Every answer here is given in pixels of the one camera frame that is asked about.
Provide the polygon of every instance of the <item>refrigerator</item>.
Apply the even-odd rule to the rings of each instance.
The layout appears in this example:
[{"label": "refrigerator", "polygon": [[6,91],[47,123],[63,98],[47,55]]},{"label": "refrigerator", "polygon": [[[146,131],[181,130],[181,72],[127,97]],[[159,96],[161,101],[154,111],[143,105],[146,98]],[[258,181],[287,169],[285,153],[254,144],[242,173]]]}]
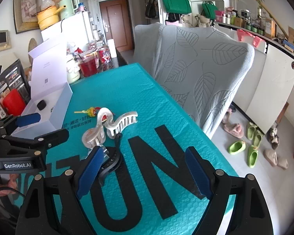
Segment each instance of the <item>refrigerator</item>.
[{"label": "refrigerator", "polygon": [[43,40],[46,41],[63,33],[67,42],[75,49],[88,50],[87,44],[94,39],[93,28],[88,16],[88,11],[76,13],[74,16],[61,20],[41,32]]}]

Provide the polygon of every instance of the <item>door frame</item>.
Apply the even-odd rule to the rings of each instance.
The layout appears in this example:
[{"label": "door frame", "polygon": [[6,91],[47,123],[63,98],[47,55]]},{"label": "door frame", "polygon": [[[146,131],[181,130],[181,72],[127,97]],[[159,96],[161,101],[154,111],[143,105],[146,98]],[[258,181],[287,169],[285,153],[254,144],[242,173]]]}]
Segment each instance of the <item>door frame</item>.
[{"label": "door frame", "polygon": [[[103,26],[103,18],[101,16],[101,10],[100,10],[100,5],[99,2],[104,2],[104,1],[108,1],[108,0],[95,0],[95,2],[98,4],[98,8],[99,8],[99,19],[100,19],[100,25],[101,25],[101,29],[103,30],[103,36],[105,39],[105,42],[107,43],[107,39],[106,39],[106,31],[104,30],[104,26]],[[131,32],[132,32],[132,37],[133,37],[133,48],[135,48],[135,34],[134,34],[134,21],[133,21],[133,8],[132,8],[132,0],[128,0],[129,3],[129,17],[130,17],[130,24],[131,24]]]}]

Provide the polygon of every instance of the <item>green clog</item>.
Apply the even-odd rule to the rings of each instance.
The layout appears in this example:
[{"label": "green clog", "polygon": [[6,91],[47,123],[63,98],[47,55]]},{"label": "green clog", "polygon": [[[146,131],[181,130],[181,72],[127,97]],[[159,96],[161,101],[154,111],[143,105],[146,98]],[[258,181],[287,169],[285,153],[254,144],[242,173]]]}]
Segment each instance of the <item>green clog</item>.
[{"label": "green clog", "polygon": [[231,146],[228,147],[228,152],[232,155],[235,155],[239,152],[242,152],[246,149],[246,143],[242,140],[234,142]]},{"label": "green clog", "polygon": [[256,148],[259,148],[259,145],[260,145],[260,142],[262,140],[262,137],[264,135],[259,131],[257,130],[254,134],[254,139],[253,139],[253,145],[256,147]]},{"label": "green clog", "polygon": [[249,139],[249,140],[252,140],[253,137],[254,137],[254,134],[255,134],[255,131],[256,131],[256,127],[257,125],[249,122],[247,124],[247,128],[246,128],[246,137]]},{"label": "green clog", "polygon": [[255,146],[251,145],[248,149],[247,165],[254,168],[258,157],[258,150]]}]

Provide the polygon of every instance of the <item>green handbag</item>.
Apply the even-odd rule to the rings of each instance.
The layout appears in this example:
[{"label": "green handbag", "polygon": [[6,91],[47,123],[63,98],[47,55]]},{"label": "green handbag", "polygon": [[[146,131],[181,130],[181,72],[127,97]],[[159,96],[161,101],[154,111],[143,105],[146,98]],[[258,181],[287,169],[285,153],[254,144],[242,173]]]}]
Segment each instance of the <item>green handbag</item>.
[{"label": "green handbag", "polygon": [[168,13],[183,15],[191,13],[191,6],[188,0],[162,0],[162,2]]},{"label": "green handbag", "polygon": [[217,11],[218,8],[212,3],[212,2],[205,2],[202,4],[202,8],[204,11],[204,15],[206,18],[215,20],[216,19],[216,14],[214,11]]}]

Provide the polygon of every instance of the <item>picture frame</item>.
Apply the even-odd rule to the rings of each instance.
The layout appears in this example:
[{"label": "picture frame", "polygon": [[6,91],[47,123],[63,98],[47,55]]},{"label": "picture frame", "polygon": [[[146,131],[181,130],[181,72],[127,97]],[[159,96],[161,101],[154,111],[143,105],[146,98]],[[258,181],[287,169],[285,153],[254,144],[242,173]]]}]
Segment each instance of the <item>picture frame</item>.
[{"label": "picture frame", "polygon": [[13,0],[16,34],[39,29],[37,12],[39,12],[38,0]]}]

